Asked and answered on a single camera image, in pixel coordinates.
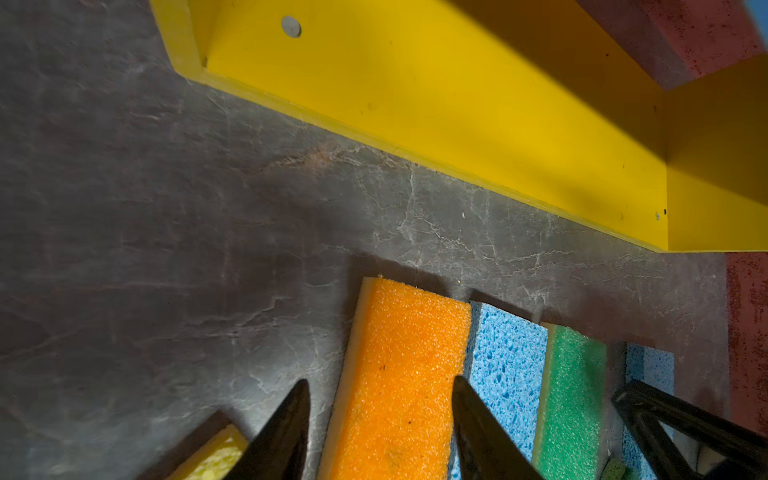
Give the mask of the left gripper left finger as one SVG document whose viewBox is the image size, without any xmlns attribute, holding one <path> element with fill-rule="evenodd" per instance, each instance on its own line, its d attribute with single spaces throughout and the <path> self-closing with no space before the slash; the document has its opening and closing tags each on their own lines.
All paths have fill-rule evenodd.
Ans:
<svg viewBox="0 0 768 480">
<path fill-rule="evenodd" d="M 309 382 L 298 380 L 224 478 L 301 479 L 307 457 L 310 408 Z"/>
</svg>

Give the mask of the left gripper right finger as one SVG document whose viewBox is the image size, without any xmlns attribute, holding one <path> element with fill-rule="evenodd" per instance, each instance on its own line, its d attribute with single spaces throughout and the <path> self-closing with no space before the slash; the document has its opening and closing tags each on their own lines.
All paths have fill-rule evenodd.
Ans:
<svg viewBox="0 0 768 480">
<path fill-rule="evenodd" d="M 454 378 L 451 404 L 462 479 L 543 479 L 464 376 Z"/>
</svg>

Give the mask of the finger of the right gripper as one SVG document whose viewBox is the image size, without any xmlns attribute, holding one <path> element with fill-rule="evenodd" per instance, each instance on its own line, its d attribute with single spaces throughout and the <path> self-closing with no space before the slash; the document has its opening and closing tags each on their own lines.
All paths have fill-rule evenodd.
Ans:
<svg viewBox="0 0 768 480">
<path fill-rule="evenodd" d="M 733 422 L 633 380 L 611 402 L 659 479 L 765 479 L 767 439 Z M 664 427 L 701 442 L 724 459 L 705 474 L 691 468 Z"/>
</svg>

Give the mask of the light green sponge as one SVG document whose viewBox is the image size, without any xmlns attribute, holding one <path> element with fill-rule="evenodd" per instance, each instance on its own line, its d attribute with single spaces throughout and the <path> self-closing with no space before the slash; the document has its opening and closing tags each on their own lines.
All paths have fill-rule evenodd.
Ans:
<svg viewBox="0 0 768 480">
<path fill-rule="evenodd" d="M 545 479 L 594 479 L 599 463 L 606 346 L 548 324 L 532 464 Z"/>
</svg>

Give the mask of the orange sponge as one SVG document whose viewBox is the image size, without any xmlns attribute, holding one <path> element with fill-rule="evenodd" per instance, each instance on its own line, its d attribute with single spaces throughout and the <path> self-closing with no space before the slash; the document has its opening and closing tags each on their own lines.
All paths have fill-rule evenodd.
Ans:
<svg viewBox="0 0 768 480">
<path fill-rule="evenodd" d="M 465 302 L 364 278 L 318 478 L 446 478 L 471 324 Z"/>
</svg>

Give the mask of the yellow shelf with coloured boards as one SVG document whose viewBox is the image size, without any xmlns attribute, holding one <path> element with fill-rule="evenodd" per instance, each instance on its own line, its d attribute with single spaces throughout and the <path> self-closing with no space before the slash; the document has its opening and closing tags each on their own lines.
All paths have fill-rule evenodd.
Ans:
<svg viewBox="0 0 768 480">
<path fill-rule="evenodd" d="M 767 247 L 767 59 L 662 89 L 574 1 L 155 1 L 183 77 L 655 251 Z"/>
</svg>

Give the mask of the yellow sponge left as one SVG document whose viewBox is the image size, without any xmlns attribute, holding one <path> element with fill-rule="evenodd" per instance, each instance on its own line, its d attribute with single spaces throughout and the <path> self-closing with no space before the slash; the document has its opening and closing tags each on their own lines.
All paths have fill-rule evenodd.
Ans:
<svg viewBox="0 0 768 480">
<path fill-rule="evenodd" d="M 243 456 L 248 442 L 229 424 L 184 461 L 167 480 L 220 480 Z"/>
</svg>

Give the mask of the blue sponge left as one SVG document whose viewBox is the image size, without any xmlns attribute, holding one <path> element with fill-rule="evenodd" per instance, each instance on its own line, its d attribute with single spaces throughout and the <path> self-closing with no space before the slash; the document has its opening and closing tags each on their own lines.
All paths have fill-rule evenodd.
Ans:
<svg viewBox="0 0 768 480">
<path fill-rule="evenodd" d="M 548 330 L 487 303 L 470 303 L 469 383 L 530 461 Z"/>
</svg>

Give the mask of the blue sponge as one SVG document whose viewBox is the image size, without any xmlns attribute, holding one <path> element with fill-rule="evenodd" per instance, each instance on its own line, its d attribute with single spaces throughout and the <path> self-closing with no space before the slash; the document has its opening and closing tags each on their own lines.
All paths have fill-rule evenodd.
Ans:
<svg viewBox="0 0 768 480">
<path fill-rule="evenodd" d="M 469 383 L 530 461 L 548 330 L 487 303 L 470 303 Z"/>
<path fill-rule="evenodd" d="M 639 380 L 667 394 L 673 394 L 674 366 L 674 355 L 671 352 L 633 343 L 626 346 L 627 383 Z M 625 479 L 656 479 L 627 427 L 623 429 L 622 460 L 627 466 Z"/>
</svg>

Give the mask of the blue sponge right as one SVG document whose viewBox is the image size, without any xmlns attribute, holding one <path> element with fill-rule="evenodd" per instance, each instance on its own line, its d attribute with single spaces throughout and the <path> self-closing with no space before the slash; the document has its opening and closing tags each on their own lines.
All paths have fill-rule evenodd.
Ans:
<svg viewBox="0 0 768 480">
<path fill-rule="evenodd" d="M 671 352 L 633 343 L 626 346 L 627 383 L 639 380 L 667 394 L 673 394 L 674 366 L 674 355 Z M 622 460 L 627 466 L 625 479 L 656 479 L 627 427 L 623 429 Z"/>
</svg>

